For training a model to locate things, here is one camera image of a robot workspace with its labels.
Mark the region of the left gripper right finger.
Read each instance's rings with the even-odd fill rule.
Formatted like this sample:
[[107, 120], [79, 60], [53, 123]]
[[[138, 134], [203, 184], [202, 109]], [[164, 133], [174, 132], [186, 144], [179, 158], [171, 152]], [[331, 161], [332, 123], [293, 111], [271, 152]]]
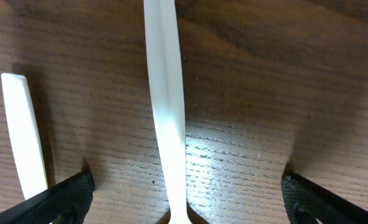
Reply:
[[299, 174], [284, 175], [281, 191], [291, 224], [368, 223], [367, 210]]

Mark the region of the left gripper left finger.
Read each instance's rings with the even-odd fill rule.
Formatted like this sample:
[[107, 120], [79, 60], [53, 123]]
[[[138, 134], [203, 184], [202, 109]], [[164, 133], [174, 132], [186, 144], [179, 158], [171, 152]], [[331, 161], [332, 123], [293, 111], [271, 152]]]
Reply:
[[0, 224], [83, 223], [94, 190], [91, 172], [79, 172], [1, 212]]

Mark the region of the white spoon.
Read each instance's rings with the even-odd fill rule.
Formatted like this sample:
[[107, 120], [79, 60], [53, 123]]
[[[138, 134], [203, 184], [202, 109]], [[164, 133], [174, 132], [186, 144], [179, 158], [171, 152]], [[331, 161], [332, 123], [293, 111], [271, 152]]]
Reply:
[[48, 189], [42, 146], [31, 94], [24, 75], [1, 74], [12, 153], [26, 200]]
[[145, 0], [143, 3], [151, 105], [171, 212], [170, 223], [189, 223], [186, 120], [175, 2]]

